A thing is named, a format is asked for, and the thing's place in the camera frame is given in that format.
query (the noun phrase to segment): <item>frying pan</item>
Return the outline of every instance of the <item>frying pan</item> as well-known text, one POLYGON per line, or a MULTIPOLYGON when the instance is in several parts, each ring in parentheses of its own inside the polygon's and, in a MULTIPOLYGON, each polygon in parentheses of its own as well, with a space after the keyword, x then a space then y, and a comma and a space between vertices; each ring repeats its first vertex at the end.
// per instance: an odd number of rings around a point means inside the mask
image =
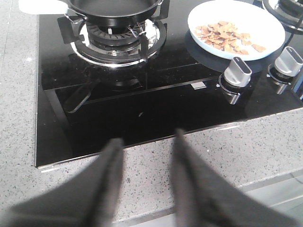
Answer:
POLYGON ((163 0, 19 0, 29 14, 65 14, 73 11, 102 27, 127 27, 150 18, 163 0))
POLYGON ((68 0, 69 8, 104 27, 127 27, 150 18, 162 0, 68 0))

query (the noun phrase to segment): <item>granite countertop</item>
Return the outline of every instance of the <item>granite countertop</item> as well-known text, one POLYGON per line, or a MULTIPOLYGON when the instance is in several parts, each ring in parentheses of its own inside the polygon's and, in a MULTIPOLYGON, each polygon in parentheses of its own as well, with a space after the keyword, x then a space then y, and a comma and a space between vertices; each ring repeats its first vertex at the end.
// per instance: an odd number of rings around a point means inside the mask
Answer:
MULTIPOLYGON (((0 17, 0 210, 48 191, 74 176, 95 157, 34 167, 37 20, 2 0, 0 17)), ((236 122, 188 134, 211 167, 235 186, 302 168, 303 109, 236 122)), ((173 139, 125 150, 125 171, 115 221, 173 205, 169 183, 173 139)))

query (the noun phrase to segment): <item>white handle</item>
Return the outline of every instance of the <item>white handle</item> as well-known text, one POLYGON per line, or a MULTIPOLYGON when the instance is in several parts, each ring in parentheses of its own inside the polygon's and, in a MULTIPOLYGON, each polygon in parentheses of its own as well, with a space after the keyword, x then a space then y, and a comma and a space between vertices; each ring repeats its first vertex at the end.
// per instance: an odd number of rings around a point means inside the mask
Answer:
POLYGON ((59 0, 19 0, 19 9, 28 14, 65 14, 68 6, 59 0))

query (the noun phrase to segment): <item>fried snack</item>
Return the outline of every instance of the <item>fried snack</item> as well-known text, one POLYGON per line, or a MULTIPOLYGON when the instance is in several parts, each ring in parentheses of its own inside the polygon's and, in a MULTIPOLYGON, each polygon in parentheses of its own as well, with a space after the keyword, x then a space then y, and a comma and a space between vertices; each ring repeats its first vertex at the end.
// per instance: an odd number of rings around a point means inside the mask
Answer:
POLYGON ((260 45, 257 45, 257 44, 253 44, 252 47, 258 51, 259 53, 263 52, 266 50, 266 48, 264 46, 260 46, 260 45))
POLYGON ((217 24, 197 26, 195 34, 201 40, 204 40, 206 44, 222 51, 245 55, 249 54, 247 50, 242 49, 238 45, 240 42, 244 46, 252 45, 258 52, 266 50, 263 46, 252 44, 249 40, 249 33, 238 33, 237 30, 238 28, 233 22, 220 20, 217 24))
POLYGON ((252 45, 252 42, 249 40, 242 39, 242 45, 245 45, 245 46, 252 45))

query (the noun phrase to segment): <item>stove knob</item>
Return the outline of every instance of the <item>stove knob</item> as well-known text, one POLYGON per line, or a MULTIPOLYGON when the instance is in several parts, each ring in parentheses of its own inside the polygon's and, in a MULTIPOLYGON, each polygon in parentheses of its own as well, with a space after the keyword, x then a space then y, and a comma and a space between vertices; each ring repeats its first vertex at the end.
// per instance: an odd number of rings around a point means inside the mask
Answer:
POLYGON ((248 65, 239 57, 234 57, 224 71, 227 83, 236 87, 245 87, 250 82, 252 72, 248 65))
POLYGON ((303 59, 294 48, 287 46, 275 60, 274 66, 283 75, 295 77, 303 66, 303 59))

